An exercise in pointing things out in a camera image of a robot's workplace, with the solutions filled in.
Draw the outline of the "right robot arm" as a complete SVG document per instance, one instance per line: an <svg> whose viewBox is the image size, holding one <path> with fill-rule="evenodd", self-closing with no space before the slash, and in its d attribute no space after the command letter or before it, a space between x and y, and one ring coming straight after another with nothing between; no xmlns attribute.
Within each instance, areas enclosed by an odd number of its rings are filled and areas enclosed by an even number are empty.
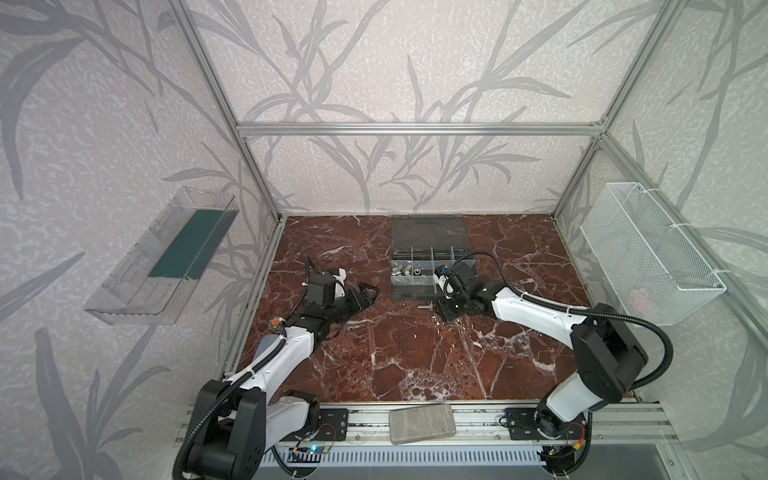
<svg viewBox="0 0 768 480"><path fill-rule="evenodd" d="M466 263L436 268L438 312L445 321L482 315L521 325L548 336L573 352L576 371L558 384L538 404L533 415L536 428L547 438L560 437L577 417L660 378L670 368L674 347L656 324L619 314L611 306L593 308L565 305L524 292L504 281L486 283ZM648 354L630 329L642 327L663 346L659 365L641 372Z"/></svg>

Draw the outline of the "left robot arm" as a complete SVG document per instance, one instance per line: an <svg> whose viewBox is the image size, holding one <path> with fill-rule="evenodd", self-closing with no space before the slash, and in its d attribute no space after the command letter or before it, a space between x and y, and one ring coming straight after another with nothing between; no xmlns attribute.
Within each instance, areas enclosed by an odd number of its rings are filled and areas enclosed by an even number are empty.
<svg viewBox="0 0 768 480"><path fill-rule="evenodd" d="M272 322L253 361L199 391L172 467L175 479L251 479L263 456L296 432L318 428L319 408L306 394L272 398L291 373L342 325L371 307L378 287L349 286L343 269L311 274L293 309Z"/></svg>

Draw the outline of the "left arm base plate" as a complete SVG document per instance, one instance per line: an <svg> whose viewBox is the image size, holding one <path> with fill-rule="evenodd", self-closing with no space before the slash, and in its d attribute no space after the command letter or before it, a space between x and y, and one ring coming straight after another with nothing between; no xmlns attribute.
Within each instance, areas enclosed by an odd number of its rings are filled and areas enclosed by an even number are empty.
<svg viewBox="0 0 768 480"><path fill-rule="evenodd" d="M350 411L346 408L320 408L298 434L301 439L332 442L344 441L349 427Z"/></svg>

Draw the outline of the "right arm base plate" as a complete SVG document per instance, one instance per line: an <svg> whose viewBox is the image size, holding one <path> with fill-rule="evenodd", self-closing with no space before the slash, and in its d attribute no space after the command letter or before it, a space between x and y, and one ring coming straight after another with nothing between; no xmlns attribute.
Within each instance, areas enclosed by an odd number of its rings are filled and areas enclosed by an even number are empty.
<svg viewBox="0 0 768 480"><path fill-rule="evenodd" d="M551 440L540 430L538 411L534 407L506 408L498 423L508 431L511 440Z"/></svg>

